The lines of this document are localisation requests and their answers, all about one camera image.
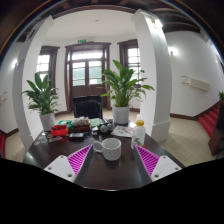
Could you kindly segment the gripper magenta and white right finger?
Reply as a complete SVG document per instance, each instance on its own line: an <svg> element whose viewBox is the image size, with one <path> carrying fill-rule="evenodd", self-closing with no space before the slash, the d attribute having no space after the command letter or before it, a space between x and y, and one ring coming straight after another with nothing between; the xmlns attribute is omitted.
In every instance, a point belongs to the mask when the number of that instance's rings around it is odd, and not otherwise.
<svg viewBox="0 0 224 224"><path fill-rule="evenodd" d="M143 182L154 182L181 170L167 155L158 156L138 145L134 147L133 155Z"/></svg>

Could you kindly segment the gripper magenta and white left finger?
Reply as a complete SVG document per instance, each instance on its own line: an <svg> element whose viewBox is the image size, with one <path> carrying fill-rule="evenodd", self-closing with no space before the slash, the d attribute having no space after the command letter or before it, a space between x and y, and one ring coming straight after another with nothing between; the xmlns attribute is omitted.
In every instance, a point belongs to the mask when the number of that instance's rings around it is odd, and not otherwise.
<svg viewBox="0 0 224 224"><path fill-rule="evenodd" d="M47 165L44 170L67 181L75 182L84 176L92 156L93 147L88 145L69 156L59 155L53 162Z"/></svg>

